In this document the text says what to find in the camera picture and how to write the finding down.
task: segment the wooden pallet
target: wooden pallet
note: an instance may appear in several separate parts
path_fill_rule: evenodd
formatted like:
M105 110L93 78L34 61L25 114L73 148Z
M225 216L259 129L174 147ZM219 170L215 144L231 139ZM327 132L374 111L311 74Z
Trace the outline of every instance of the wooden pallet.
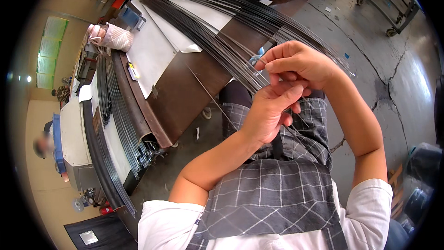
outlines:
M392 169L388 171L388 184L392 186L393 190L393 199L392 199L392 214L391 218L395 219L402 212L402 207L404 201L402 201L402 195L404 193L404 188L402 187L402 164L396 170L396 172Z

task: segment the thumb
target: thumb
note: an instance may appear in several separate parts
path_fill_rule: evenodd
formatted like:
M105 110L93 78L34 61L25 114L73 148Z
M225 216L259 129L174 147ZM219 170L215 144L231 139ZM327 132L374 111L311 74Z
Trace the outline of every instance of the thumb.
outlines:
M285 110L288 106L297 102L302 96L304 87L302 85L296 85L285 91L280 97L275 99L275 105L280 110Z

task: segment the floor crack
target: floor crack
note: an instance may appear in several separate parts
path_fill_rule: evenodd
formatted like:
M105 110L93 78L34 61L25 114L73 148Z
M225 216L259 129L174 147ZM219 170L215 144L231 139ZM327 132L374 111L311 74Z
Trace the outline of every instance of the floor crack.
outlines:
M336 25L337 28L339 28L339 30L342 31L342 33L344 33L344 35L353 43L353 45L356 46L356 48L358 48L359 52L367 59L367 61L370 63L370 65L372 66L372 68L375 70L376 75L379 77L379 79L381 80L382 83L384 83L384 85L386 85L386 83L382 80L381 76L378 73L378 70L375 68L375 66L373 65L373 63L370 61L369 57L364 53L364 51L362 49L360 49L358 47L358 45L355 43L355 41L353 41L353 39L342 30L342 28L337 25L332 19L329 18L329 16L327 16L326 14L324 14L324 12L322 12L321 10L319 10L318 8L316 8L313 4L311 4L310 2L307 2L308 5L312 6L315 10L317 10L319 13L323 14L328 20L330 20L334 25Z
M398 63L396 64L396 67L395 67L395 73L394 73L391 77L389 77L389 79L388 79L386 85L390 85L390 81L395 77L396 72L398 71L398 66L399 66L399 64L401 64L402 58L404 58L404 54L405 54L406 51L407 51L407 41L408 41L408 39L410 38L410 29L408 30L408 36L407 36L407 39L405 40L405 43L404 43L404 52L401 54L401 57L399 58L399 61L398 61Z
M339 25L337 25L332 19L330 19L329 16L327 16L326 14L324 14L324 12L322 12L321 10L319 10L318 8L316 8L316 7L315 7L313 4L311 4L310 2L307 2L307 4L309 4L309 5L312 6L315 10L317 10L318 12L320 12L321 14L323 14L328 20L330 20L334 25L336 25L336 27L339 28L339 30L341 30L342 33L344 33L344 35L345 35L345 36L346 36L346 37L347 37L347 38L348 38L348 39L349 39L349 40L350 40L350 41L356 46L356 48L358 48L359 52L360 52L360 53L361 53L361 54L367 59L367 61L370 63L370 65L372 66L372 68L375 70L376 75L379 77L380 81L381 81L385 86L388 87L388 96L389 96L391 102L393 103L393 105L394 105L395 108L396 108L396 112L397 112L397 114L398 114L399 121L401 122L402 134L404 135L405 145L407 146L407 152L408 152L408 143L407 143L407 137L405 136L404 124L403 124L403 122L402 122L402 120L401 120L401 114L399 113L398 107L397 107L397 105L396 105L395 101L393 100L392 95L391 95L391 93L390 93L390 84L391 84L391 80L392 80L392 79L395 77L395 75L396 75L396 72L397 72L397 70L398 70L398 66L399 66L399 64L401 63L401 60L402 60L402 58L404 57L404 54L405 54L406 51L407 51L407 41L408 41L408 39L410 38L410 30L409 30L409 32L408 32L408 37L407 37L407 39L406 39L406 41L405 41L405 43L404 43L404 52L402 53L401 58L399 58L399 61L398 61L397 65L396 65L396 67L395 67L395 73L393 74L393 76L391 76L391 77L388 79L387 83L385 83L384 80L382 80L381 76L379 75L378 70L377 70L377 69L375 68L375 66L372 64L372 62L371 62L370 59L367 57L367 55L364 53L364 51L362 51L362 50L358 47L358 45L353 41L353 39L352 39L349 35L347 35L347 33L344 32L344 31L342 30L342 28L341 28ZM372 111L376 108L377 104L378 104L378 101L376 101L375 104L373 105ZM339 148L340 146L342 146L342 145L344 144L344 141L345 141L345 137L342 139L341 142L339 142L335 147L333 147L333 148L331 149L331 153L335 152L335 151L337 150L337 148Z
M405 140L405 146L407 147L407 152L408 152L408 143L407 143L407 137L405 136L404 123L402 122L401 114L399 113L398 106L396 105L395 101L392 98L392 94L390 93L390 83L388 84L388 96L390 97L390 100L392 101L393 105L395 106L399 122L401 123L402 134L404 135L404 140Z
M378 102L379 102L379 100L375 101L375 103L373 104L372 112L375 110L376 106L378 106Z
M345 142L345 136L342 138L341 142L337 143L336 146L330 149L330 152L334 153L337 150L337 148L341 147L344 144L344 142Z

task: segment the brown metal sheet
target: brown metal sheet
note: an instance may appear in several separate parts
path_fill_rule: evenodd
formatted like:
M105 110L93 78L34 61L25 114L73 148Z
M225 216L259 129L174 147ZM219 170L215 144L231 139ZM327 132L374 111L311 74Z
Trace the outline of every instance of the brown metal sheet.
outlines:
M271 7L288 16L294 15L308 0L273 0ZM259 50L268 38L231 19L221 30L253 52ZM156 83L157 97L153 93L144 100L140 87L129 73L127 79L140 109L147 120L161 148L173 145L192 121L207 106L211 98L186 67L187 64L214 97L231 79L219 63L206 52L178 53Z
M128 63L128 58L126 58L126 54L122 51L120 53L120 60L122 60L122 67L126 74L126 79L128 80L128 83L130 84L130 87L133 91L134 97L136 98L136 102L139 105L140 111L142 112L143 117L145 118L145 121L148 123L152 133L157 139L157 142L159 143L159 146L161 148L170 147L175 142L171 142L169 139L169 136L166 134L166 132L163 130L162 125L158 121L156 115L153 112L153 109L148 104L148 102L145 100L145 97L142 94L142 90L140 89L139 84L137 81L133 80L130 76L130 73L126 69L126 64Z
M145 117L140 111L140 107L137 104L136 98L134 97L133 91L126 78L125 70L122 66L122 60L120 59L120 53L116 50L111 51L112 65L114 68L115 75L117 77L117 84L119 85L120 93L122 94L125 107L128 111L131 124L136 131L136 136L141 139L143 136L151 133L151 129L148 126Z

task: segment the hand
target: hand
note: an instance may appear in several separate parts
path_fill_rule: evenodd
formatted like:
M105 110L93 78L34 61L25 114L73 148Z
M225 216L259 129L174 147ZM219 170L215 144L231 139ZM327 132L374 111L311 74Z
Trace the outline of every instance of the hand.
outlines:
M310 90L304 90L307 84L307 81L294 81L289 85L281 81L276 87L269 85L260 89L240 131L253 143L259 142L260 146L270 143L281 125L289 126L293 122L291 115L284 110L292 108L295 113L301 112L297 100L310 94Z
M287 81L306 79L308 87L316 90L323 90L332 76L341 71L330 58L298 41L271 48L255 68L267 69L273 87L279 78Z

